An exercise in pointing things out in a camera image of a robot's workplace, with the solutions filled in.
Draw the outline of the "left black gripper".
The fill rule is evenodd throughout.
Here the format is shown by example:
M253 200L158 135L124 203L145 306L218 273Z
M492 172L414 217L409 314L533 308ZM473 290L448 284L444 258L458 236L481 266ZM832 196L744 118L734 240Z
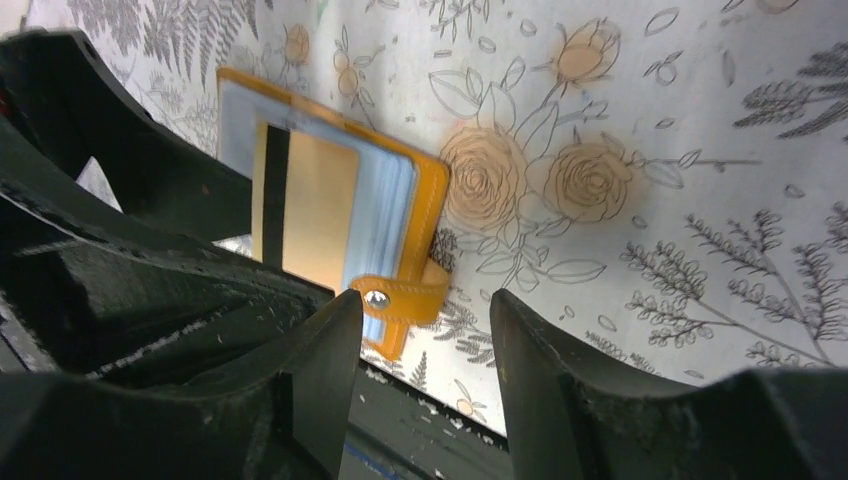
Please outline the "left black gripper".
M184 382L330 292L219 246L248 180L157 123L79 30L1 43L1 328L37 370Z

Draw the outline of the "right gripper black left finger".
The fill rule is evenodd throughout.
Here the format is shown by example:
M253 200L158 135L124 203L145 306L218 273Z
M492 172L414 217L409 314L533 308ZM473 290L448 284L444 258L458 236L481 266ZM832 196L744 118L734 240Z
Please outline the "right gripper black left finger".
M348 290L188 383L131 390L59 373L1 378L5 479L334 479L360 355Z

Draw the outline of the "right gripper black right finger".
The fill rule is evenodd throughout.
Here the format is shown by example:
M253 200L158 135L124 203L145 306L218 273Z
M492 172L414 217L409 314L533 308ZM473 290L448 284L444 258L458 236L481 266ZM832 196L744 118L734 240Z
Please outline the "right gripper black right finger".
M754 368L694 387L604 354L507 290L490 323L518 479L847 475L843 368Z

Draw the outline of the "orange leather card holder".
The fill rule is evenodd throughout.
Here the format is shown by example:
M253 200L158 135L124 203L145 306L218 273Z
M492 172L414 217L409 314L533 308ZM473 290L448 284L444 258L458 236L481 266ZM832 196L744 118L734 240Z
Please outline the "orange leather card holder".
M397 271L389 276L360 276L348 288L358 291L362 298L364 343L384 359L398 360L408 331L433 323L447 295L449 273L429 256L447 191L449 175L446 166L430 155L260 77L232 67L221 67L217 70L216 80L218 95L223 82L234 82L273 100L301 108L309 115L326 120L358 139L411 162L417 178L401 230Z

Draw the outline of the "gold card black stripe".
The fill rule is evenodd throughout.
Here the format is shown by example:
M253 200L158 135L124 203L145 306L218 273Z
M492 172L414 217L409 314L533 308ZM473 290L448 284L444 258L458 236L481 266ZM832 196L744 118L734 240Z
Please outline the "gold card black stripe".
M301 131L257 127L252 177L252 255L338 294L359 155Z

